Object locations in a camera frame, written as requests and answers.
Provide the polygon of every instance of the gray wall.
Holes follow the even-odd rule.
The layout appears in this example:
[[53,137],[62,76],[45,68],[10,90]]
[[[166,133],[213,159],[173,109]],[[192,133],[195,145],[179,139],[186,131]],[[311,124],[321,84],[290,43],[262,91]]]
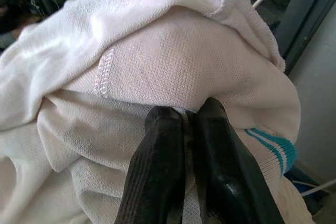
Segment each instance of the gray wall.
[[336,178],[336,4],[290,73],[302,107],[299,163],[325,182]]

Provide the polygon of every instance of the laundry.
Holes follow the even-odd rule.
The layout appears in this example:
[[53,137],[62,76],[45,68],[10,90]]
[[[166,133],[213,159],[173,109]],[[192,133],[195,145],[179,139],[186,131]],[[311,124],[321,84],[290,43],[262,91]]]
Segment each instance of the laundry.
[[[209,97],[277,202],[300,124],[284,69],[249,0],[69,0],[0,58],[0,222],[113,223],[149,110]],[[188,173],[183,223],[201,223]]]

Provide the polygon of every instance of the white cloth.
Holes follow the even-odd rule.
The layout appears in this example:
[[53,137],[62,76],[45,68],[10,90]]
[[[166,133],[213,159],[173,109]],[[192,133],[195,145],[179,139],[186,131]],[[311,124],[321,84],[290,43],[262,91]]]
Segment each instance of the white cloth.
[[208,97],[277,200],[300,123],[283,70],[249,0],[68,1],[0,58],[0,223],[113,223],[149,109]]

